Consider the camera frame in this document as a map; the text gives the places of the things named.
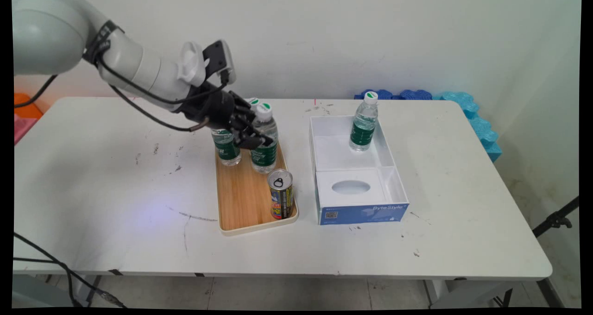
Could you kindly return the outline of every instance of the wooden tray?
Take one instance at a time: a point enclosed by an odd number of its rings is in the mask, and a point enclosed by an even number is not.
[[[271,215],[271,194],[267,174],[260,174],[252,167],[248,150],[241,150],[241,162],[233,167],[222,165],[216,158],[216,183],[218,187],[218,222],[224,235],[237,235],[286,225],[298,218],[297,200],[294,199],[290,218],[276,220]],[[276,169],[288,170],[280,143],[276,154]]]

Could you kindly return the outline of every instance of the plastic bottle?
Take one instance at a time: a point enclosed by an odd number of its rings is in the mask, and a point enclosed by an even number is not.
[[[258,107],[258,105],[260,104],[260,100],[257,97],[246,98],[245,101],[247,103],[249,103],[249,107],[252,110],[254,110],[254,111],[256,110],[256,108]]]
[[[274,141],[269,146],[260,145],[251,151],[253,169],[260,174],[267,174],[276,167],[276,148],[278,146],[278,128],[271,116],[271,106],[261,103],[256,107],[256,119],[253,127]]]
[[[233,134],[225,129],[212,130],[212,139],[221,163],[227,167],[241,162],[241,150],[233,142]]]
[[[356,109],[354,123],[350,132],[350,148],[357,152],[364,152],[371,146],[372,134],[375,131],[379,110],[377,110],[377,93],[368,91],[364,101]]]

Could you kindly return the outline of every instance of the white box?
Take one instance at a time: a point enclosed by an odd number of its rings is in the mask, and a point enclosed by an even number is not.
[[[319,224],[399,221],[409,206],[381,122],[365,152],[350,149],[354,116],[311,117]]]

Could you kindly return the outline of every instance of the tiled floor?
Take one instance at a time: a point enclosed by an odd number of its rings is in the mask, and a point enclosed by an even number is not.
[[[53,276],[49,284],[68,289],[65,276]],[[394,279],[103,276],[99,287],[131,308],[363,310],[427,309],[429,305],[422,281]],[[114,306],[95,296],[92,307]],[[496,305],[490,302],[483,307]],[[511,307],[547,304],[533,282],[513,290]]]

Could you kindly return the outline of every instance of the can lid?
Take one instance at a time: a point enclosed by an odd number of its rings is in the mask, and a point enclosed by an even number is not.
[[[268,121],[271,119],[271,105],[267,103],[261,103],[256,106],[256,117],[260,121]]]
[[[275,190],[288,189],[292,185],[292,174],[284,169],[272,170],[267,176],[267,185]]]
[[[365,103],[366,104],[377,104],[377,100],[379,99],[379,95],[374,91],[367,91],[365,93]]]

